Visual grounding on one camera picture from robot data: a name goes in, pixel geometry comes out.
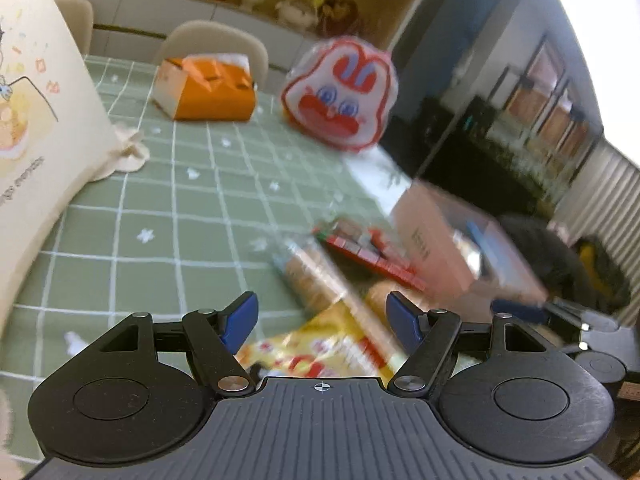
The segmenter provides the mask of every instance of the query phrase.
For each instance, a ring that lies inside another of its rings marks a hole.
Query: blue handle
[[[408,354],[414,353],[424,339],[419,316],[424,312],[399,292],[386,297],[386,319]]]
[[[491,312],[494,314],[507,312],[518,319],[537,324],[545,324],[549,319],[548,314],[542,307],[511,300],[493,300],[491,302]]]
[[[258,322],[258,297],[253,292],[246,292],[222,314],[226,316],[226,325],[220,340],[236,355]]]

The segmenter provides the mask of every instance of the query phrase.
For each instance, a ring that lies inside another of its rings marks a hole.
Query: orange box
[[[489,306],[496,298],[546,300],[547,291],[498,222],[471,204],[414,181],[392,215],[418,276],[434,291],[431,299],[448,305],[463,320],[491,321]],[[488,275],[475,278],[452,241],[454,229],[480,247]]]
[[[248,121],[256,102],[242,67],[204,56],[165,59],[152,97],[174,121]]]

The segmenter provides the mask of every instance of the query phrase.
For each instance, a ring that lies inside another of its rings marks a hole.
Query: white paper bag
[[[0,0],[0,28],[1,332],[56,219],[116,146],[55,2]]]

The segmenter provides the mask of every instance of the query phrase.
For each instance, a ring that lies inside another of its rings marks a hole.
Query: bunny face bag
[[[339,150],[377,143],[398,96],[389,54],[359,38],[317,43],[287,76],[280,100],[300,130]]]

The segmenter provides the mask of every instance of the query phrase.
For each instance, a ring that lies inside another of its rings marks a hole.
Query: pink box
[[[398,234],[434,298],[465,321],[488,322],[495,298],[539,303],[548,293],[500,224],[471,204],[414,181],[392,211]],[[457,229],[487,260],[489,275],[476,280],[452,241]]]

